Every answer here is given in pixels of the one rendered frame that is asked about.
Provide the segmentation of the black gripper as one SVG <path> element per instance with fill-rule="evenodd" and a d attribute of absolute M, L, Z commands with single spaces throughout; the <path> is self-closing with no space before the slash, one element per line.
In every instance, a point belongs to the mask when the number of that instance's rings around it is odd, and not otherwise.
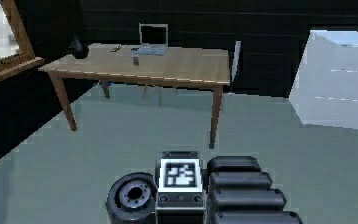
<path fill-rule="evenodd" d="M 155 224 L 157 187 L 153 175 L 135 172 L 110 188 L 105 203 L 110 224 Z"/>

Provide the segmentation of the black round vase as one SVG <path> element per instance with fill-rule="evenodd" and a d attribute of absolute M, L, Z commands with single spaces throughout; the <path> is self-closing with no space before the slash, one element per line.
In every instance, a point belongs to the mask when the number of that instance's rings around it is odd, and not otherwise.
<path fill-rule="evenodd" d="M 73 38 L 69 50 L 76 59 L 85 59 L 89 53 L 88 46 L 82 43 L 77 36 Z"/>

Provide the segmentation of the brown wooden table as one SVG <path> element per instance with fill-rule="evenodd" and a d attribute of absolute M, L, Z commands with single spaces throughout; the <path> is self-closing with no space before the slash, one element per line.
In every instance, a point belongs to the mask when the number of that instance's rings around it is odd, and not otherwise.
<path fill-rule="evenodd" d="M 209 147 L 216 141 L 223 88 L 230 84 L 229 56 L 226 50 L 170 47 L 162 56 L 135 55 L 132 45 L 121 45 L 110 52 L 114 44 L 92 44 L 85 59 L 66 55 L 40 68 L 48 74 L 60 105 L 73 131 L 77 125 L 72 113 L 65 78 L 99 80 L 107 83 L 152 85 L 157 87 L 195 88 L 213 92 Z M 139 58 L 139 66 L 133 64 Z"/>

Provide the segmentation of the grey open laptop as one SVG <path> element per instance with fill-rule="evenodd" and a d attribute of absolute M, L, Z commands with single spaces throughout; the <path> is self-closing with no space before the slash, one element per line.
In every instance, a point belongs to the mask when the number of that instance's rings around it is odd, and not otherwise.
<path fill-rule="evenodd" d="M 167 24 L 139 24 L 140 45 L 131 52 L 136 55 L 162 56 L 168 50 Z"/>

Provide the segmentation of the wooden framed window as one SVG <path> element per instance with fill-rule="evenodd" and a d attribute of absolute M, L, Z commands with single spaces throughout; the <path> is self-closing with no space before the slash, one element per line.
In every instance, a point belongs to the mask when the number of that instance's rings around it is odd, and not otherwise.
<path fill-rule="evenodd" d="M 0 82 L 44 63 L 36 57 L 14 0 L 0 0 Z"/>

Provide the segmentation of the pale grey chest of drawers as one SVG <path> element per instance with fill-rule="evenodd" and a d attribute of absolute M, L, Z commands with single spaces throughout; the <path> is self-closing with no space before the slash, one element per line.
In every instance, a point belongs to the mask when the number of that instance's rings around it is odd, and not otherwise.
<path fill-rule="evenodd" d="M 310 32 L 289 101 L 304 125 L 358 129 L 358 31 Z"/>

